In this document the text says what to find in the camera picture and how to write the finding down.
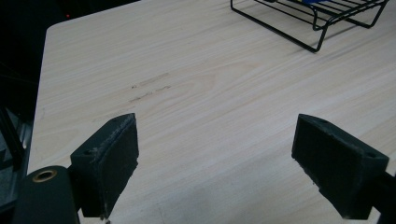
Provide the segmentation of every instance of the light wood tabletop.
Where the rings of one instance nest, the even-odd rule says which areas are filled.
[[[395,11],[390,0],[372,29],[331,26],[316,54],[227,0],[143,0],[56,24],[29,173],[69,166],[109,119],[135,113],[139,165],[112,223],[376,223],[375,209],[367,221],[343,220],[291,146],[298,114],[320,117],[389,156],[394,175]],[[268,15],[315,40],[303,23]]]

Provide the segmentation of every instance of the dark background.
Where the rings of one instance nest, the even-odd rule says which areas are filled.
[[[0,103],[33,120],[47,29],[137,0],[0,0]]]

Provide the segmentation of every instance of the table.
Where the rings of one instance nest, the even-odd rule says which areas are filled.
[[[341,219],[290,154],[305,113],[383,152],[395,173],[395,10],[370,30],[337,23],[317,54],[226,0],[143,0],[56,24],[29,173],[70,165],[109,119],[136,113],[139,165],[113,223],[376,223],[374,209]]]

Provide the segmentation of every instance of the metal rack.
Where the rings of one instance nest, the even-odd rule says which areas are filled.
[[[306,22],[312,25],[312,29],[316,32],[321,32],[319,41],[315,47],[312,47],[305,42],[286,34],[283,31],[276,29],[274,26],[266,23],[257,17],[247,14],[234,7],[234,0],[230,0],[231,9],[240,15],[257,22],[259,25],[287,38],[295,44],[308,49],[311,52],[318,52],[322,46],[324,37],[329,26],[336,24],[339,21],[348,21],[355,25],[371,28],[375,25],[379,16],[382,13],[388,0],[329,0],[317,3],[304,3],[297,0],[252,0],[260,5],[270,7],[276,11],[282,12],[288,16],[293,17],[299,21]],[[367,9],[379,7],[374,19],[371,23],[365,23],[351,19],[352,16],[357,15]]]

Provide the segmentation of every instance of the black wire rack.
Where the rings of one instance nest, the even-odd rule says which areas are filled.
[[[304,3],[297,0],[249,0],[254,1],[260,5],[270,7],[276,11],[282,12],[288,16],[293,17],[299,21],[306,22],[312,25],[312,29],[316,32],[321,32],[318,43],[312,47],[305,42],[286,34],[283,31],[276,29],[274,26],[260,20],[257,17],[243,12],[241,9],[234,7],[236,5],[234,0],[230,0],[231,9],[240,15],[257,22],[259,25],[287,38],[295,44],[308,49],[311,52],[318,52],[322,46],[324,37],[329,26],[336,24],[339,21],[351,22],[355,25],[371,28],[377,22],[388,0],[328,0],[317,3]],[[372,22],[365,23],[357,21],[351,17],[371,8],[378,7]]]

